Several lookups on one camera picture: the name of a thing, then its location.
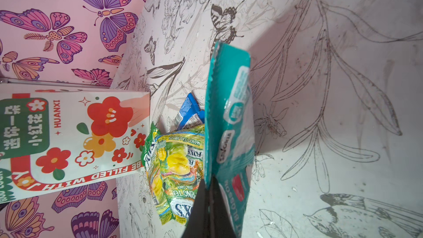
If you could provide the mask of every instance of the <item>line-drawn floral wallpaper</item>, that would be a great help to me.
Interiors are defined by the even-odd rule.
[[[112,88],[162,131],[205,101],[222,40],[251,53],[257,156],[243,237],[423,237],[421,0],[147,0]],[[124,237],[161,226],[145,173],[117,180]]]

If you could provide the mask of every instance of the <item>red label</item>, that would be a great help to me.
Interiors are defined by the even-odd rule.
[[[243,201],[245,198],[244,194],[244,188],[242,187],[241,178],[239,175],[236,175],[232,179],[232,187],[234,188],[236,197],[239,199],[239,201]]]

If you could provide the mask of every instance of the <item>teal packet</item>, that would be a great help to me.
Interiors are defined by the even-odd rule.
[[[218,42],[206,91],[204,180],[216,177],[237,237],[250,193],[254,121],[249,87],[250,55]]]

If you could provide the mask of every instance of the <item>orange butterfly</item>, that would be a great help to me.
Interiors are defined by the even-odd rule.
[[[18,58],[18,53],[15,51],[11,51],[6,53],[3,58],[3,69],[6,71],[10,70],[10,65],[8,64],[11,61],[14,61]],[[38,72],[43,71],[45,63],[53,63],[58,64],[59,62],[53,59],[44,58],[44,57],[31,57],[19,60],[17,62],[12,63],[12,69],[15,72],[16,77],[19,79],[26,79],[26,80],[38,80],[39,74]]]
[[[37,213],[38,197],[15,200],[9,203],[6,208],[6,230],[0,230],[0,238],[36,238],[42,231],[52,231],[54,227],[44,228],[44,213]]]

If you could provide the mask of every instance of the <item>purple butterfly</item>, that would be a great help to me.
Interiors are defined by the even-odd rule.
[[[60,213],[62,210],[69,207],[77,208],[87,198],[101,201],[106,191],[107,183],[104,181],[62,190],[55,199],[52,209]]]
[[[74,55],[82,51],[82,47],[78,43],[83,43],[87,40],[87,34],[85,32],[76,32],[69,35],[69,33],[74,30],[74,27],[63,26],[65,26],[71,18],[69,15],[61,12],[51,13],[49,19],[46,14],[38,9],[28,9],[23,13],[0,10],[0,20],[18,28],[34,32],[48,32],[50,29],[53,29],[46,36],[39,33],[25,34],[24,39],[47,39],[43,49],[44,51],[53,50],[53,41],[60,40],[56,48],[57,54],[59,55],[60,60],[65,64],[73,61]]]
[[[100,39],[103,45],[110,52],[119,50],[119,46],[126,43],[126,34],[134,31],[137,24],[138,17],[134,13],[125,12],[120,13],[131,0],[83,0],[97,9],[111,9],[98,11],[100,18],[103,16],[110,16],[110,18],[103,19],[100,25]]]
[[[113,81],[113,79],[109,77],[109,72],[99,68],[91,71],[83,69],[72,69],[72,71],[76,76],[90,80],[91,85],[110,87]]]
[[[108,238],[118,225],[119,219],[113,218],[113,212],[111,210],[103,212],[101,220],[100,213],[89,211],[81,212],[71,220],[71,228],[75,238]]]

